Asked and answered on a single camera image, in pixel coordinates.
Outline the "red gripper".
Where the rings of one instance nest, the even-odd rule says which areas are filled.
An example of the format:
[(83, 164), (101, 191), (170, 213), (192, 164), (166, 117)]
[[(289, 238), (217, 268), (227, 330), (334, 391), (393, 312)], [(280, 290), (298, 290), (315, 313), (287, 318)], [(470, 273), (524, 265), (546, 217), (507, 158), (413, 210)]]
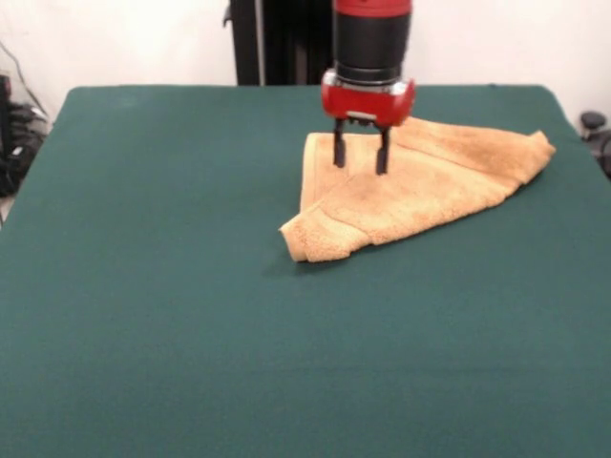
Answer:
[(333, 129), (333, 164), (343, 168), (346, 145), (343, 139), (345, 120), (356, 119), (379, 126), (380, 148), (376, 157), (376, 174), (388, 172), (391, 127), (400, 126), (410, 115), (415, 99), (414, 83), (396, 83), (382, 91), (364, 91), (350, 86), (322, 85), (325, 112), (335, 118)]

